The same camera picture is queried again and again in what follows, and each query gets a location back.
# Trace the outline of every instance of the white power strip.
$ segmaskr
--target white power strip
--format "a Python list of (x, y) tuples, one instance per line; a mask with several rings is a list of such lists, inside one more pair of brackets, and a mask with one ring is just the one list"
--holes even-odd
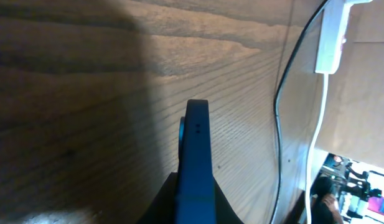
[(350, 8), (354, 4), (372, 0), (329, 0), (324, 8), (321, 37), (317, 50), (316, 73), (334, 74), (341, 61), (342, 46), (347, 41), (345, 32)]

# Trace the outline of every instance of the white cable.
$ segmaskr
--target white cable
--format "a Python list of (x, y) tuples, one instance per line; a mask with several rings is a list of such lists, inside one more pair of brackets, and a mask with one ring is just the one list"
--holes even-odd
[(312, 159), (313, 159), (312, 152), (313, 152), (313, 149), (315, 148), (316, 139), (317, 139), (317, 136), (319, 135), (319, 131), (321, 130), (321, 126), (323, 122), (328, 86), (329, 86), (329, 74), (323, 74), (323, 92), (322, 92), (321, 108), (319, 110), (317, 126), (315, 129), (314, 135), (312, 136), (312, 141), (308, 148), (308, 155), (306, 157), (305, 209), (306, 209), (307, 224), (312, 223), (312, 217), (311, 217), (311, 170), (312, 170)]

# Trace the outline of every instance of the wooden surface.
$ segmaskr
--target wooden surface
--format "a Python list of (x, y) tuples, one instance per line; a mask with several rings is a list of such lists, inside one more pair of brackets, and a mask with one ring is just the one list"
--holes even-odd
[[(0, 221), (134, 223), (177, 170), (179, 119), (210, 102), (214, 176), (245, 223), (276, 193), (273, 98), (320, 1), (0, 0)], [(276, 223), (304, 180), (320, 20), (281, 101)]]
[(334, 154), (384, 168), (384, 1), (353, 10), (339, 71), (330, 76), (318, 142)]

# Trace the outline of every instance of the dark blue object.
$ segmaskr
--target dark blue object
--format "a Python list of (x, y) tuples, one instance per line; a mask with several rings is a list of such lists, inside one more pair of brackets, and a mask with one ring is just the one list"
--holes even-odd
[(216, 223), (207, 100), (189, 100), (180, 120), (175, 223)]

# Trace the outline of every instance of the brown wall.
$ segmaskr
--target brown wall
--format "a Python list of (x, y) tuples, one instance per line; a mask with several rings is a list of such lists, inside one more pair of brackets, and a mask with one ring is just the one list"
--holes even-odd
[(384, 168), (384, 0), (353, 14), (318, 146)]

